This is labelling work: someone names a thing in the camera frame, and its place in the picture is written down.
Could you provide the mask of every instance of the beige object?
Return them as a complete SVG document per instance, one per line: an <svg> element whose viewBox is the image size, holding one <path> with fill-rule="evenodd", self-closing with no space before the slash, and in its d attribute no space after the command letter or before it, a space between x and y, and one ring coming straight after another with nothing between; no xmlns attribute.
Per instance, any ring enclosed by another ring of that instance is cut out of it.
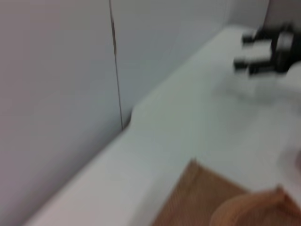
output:
<svg viewBox="0 0 301 226"><path fill-rule="evenodd" d="M301 213L282 188L248 194L191 162L153 226L300 226Z"/></svg>

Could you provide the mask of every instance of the robotic arm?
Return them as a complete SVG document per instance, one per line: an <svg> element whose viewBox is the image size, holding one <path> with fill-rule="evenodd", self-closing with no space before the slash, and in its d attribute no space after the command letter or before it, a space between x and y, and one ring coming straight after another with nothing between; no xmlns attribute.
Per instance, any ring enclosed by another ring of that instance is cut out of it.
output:
<svg viewBox="0 0 301 226"><path fill-rule="evenodd" d="M296 31L292 24L280 27L263 27L255 35L244 35L244 46L252 45L257 41L271 40L271 59L267 61L234 60L236 71L247 70L250 77L262 77L266 72L276 72L285 75L290 67L301 61L301 31Z"/></svg>

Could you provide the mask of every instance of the white surface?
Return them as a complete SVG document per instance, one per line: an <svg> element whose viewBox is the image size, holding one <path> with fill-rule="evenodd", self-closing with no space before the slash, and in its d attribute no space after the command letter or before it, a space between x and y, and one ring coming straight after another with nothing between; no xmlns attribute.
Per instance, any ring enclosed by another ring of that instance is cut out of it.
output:
<svg viewBox="0 0 301 226"><path fill-rule="evenodd" d="M112 0L123 123L225 23L263 24L269 0Z"/></svg>
<svg viewBox="0 0 301 226"><path fill-rule="evenodd" d="M243 31L226 28L178 68L26 226L149 225L192 158L250 190L280 183L301 204L301 116L265 98L274 83L234 74Z"/></svg>
<svg viewBox="0 0 301 226"><path fill-rule="evenodd" d="M107 1L1 1L0 33L0 225L15 226L121 122Z"/></svg>

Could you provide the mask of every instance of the white countertop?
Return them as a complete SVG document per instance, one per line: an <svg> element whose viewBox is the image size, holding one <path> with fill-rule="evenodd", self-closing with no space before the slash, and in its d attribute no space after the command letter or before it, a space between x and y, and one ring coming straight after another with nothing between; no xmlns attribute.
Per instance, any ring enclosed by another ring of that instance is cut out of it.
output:
<svg viewBox="0 0 301 226"><path fill-rule="evenodd" d="M282 184L301 205L298 86L234 74L244 31L224 29L179 67L26 226L149 225L192 158L252 191Z"/></svg>

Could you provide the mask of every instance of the white table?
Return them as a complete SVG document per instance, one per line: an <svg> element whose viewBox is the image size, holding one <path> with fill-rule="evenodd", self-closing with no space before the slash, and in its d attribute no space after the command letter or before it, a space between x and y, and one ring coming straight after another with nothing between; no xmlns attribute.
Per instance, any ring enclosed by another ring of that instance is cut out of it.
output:
<svg viewBox="0 0 301 226"><path fill-rule="evenodd" d="M149 225L192 158L252 191L282 184L301 205L301 116L271 101L271 81L234 74L244 31L224 29L179 67L26 226ZM271 90L288 93L281 82Z"/></svg>

